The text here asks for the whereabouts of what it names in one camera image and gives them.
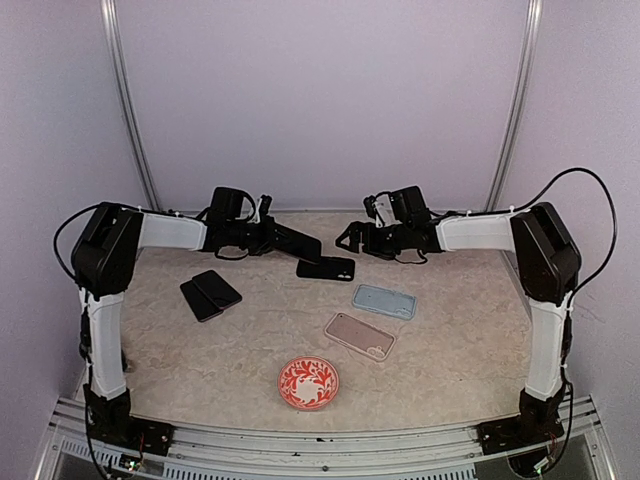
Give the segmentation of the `black phone case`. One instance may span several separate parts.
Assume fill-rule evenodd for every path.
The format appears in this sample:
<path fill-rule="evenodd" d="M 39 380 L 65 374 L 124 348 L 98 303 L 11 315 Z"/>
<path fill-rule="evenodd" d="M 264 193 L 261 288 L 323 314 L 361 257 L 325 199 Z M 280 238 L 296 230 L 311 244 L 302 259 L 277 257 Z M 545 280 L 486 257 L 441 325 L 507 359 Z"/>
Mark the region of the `black phone case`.
<path fill-rule="evenodd" d="M 318 264 L 300 260 L 296 276 L 303 279 L 351 282 L 355 277 L 355 261 L 335 256 L 322 256 Z"/>

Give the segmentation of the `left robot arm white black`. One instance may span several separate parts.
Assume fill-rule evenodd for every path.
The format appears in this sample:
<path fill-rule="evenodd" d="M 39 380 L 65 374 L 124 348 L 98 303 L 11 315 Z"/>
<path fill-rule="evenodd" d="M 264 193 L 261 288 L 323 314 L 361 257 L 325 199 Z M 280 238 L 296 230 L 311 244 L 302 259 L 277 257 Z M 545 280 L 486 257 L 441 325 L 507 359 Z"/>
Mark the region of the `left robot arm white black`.
<path fill-rule="evenodd" d="M 121 348 L 121 309 L 140 250 L 167 248 L 218 255 L 234 247 L 247 256 L 279 251 L 319 263 L 320 240 L 279 224 L 269 213 L 271 198 L 254 200 L 231 187 L 215 188 L 210 205 L 196 217 L 101 202 L 85 208 L 90 218 L 61 265 L 79 289 L 80 352 L 88 370 L 84 386 L 90 437 L 132 444 L 142 421 L 130 414 Z"/>

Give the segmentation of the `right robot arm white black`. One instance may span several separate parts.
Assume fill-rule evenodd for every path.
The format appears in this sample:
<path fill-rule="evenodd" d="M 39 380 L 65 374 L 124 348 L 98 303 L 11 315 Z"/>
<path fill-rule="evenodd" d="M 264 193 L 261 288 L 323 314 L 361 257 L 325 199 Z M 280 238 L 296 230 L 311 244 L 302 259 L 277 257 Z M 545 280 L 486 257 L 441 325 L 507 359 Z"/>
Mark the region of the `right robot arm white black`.
<path fill-rule="evenodd" d="M 558 408 L 568 381 L 566 358 L 572 334 L 570 308 L 577 291 L 581 255 L 555 207 L 549 202 L 492 213 L 433 213 L 419 187 L 388 193 L 394 221 L 382 217 L 378 198 L 363 204 L 368 221 L 354 221 L 336 238 L 337 247 L 394 260 L 405 250 L 425 258 L 459 250 L 511 252 L 532 320 L 529 372 L 519 412 L 507 420 L 485 422 L 481 434 L 491 442 L 531 444 L 561 436 Z"/>

